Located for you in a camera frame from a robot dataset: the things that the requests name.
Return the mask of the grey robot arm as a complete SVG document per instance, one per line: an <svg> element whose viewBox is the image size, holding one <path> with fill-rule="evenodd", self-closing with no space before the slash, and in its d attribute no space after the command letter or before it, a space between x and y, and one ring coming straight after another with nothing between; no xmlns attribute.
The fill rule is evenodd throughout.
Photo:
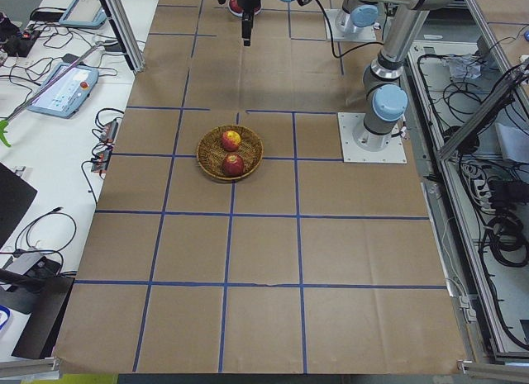
<svg viewBox="0 0 529 384"><path fill-rule="evenodd" d="M302 0L305 4L311 0ZM354 127L352 137L362 149L376 152L387 147L392 129L402 119L408 105L407 94L397 85L412 42L430 10L454 0L366 0L394 2L398 10L380 52L365 69L363 83L367 108L364 119Z"/></svg>
<svg viewBox="0 0 529 384"><path fill-rule="evenodd" d="M241 19L241 37L244 45L250 45L254 18L261 11L261 0L217 0L226 3L230 13ZM279 0L297 2L301 6L312 0ZM365 0L343 0L339 9L323 9L326 24L326 37L334 43L355 42L361 45L374 45L374 26L379 18L379 4Z"/></svg>

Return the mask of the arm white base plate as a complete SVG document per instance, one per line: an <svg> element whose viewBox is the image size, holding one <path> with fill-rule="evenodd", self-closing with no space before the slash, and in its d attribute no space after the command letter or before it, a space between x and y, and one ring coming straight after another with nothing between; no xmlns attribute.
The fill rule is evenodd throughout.
<svg viewBox="0 0 529 384"><path fill-rule="evenodd" d="M348 42L375 42L376 35L373 26L355 26L350 21L350 15L344 13L341 9L326 9L325 13L330 22L326 27L326 39L328 41L333 40L335 42L348 41Z"/></svg>
<svg viewBox="0 0 529 384"><path fill-rule="evenodd" d="M364 117L364 113L358 112L337 114L343 162L405 164L407 158L398 125L387 135L375 135L365 128Z"/></svg>

